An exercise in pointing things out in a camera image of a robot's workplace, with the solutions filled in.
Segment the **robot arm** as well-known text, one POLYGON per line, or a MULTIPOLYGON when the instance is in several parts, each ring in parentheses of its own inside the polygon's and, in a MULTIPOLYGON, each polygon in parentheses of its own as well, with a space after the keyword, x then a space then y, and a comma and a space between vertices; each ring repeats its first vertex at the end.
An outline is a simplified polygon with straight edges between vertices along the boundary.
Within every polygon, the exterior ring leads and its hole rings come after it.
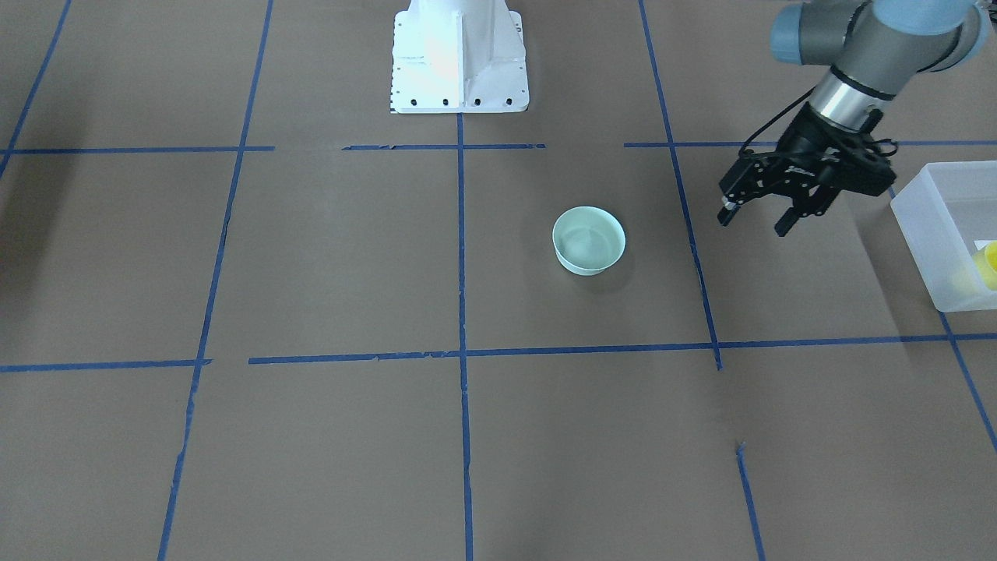
POLYGON ((993 1, 808 1, 784 7, 770 28, 776 60, 826 74, 787 106, 793 120, 768 152, 746 139, 720 179, 727 226, 745 203, 783 196, 784 237, 822 216, 843 192, 880 196, 895 182, 893 139, 873 131, 911 79, 957 67, 995 29, 993 1))

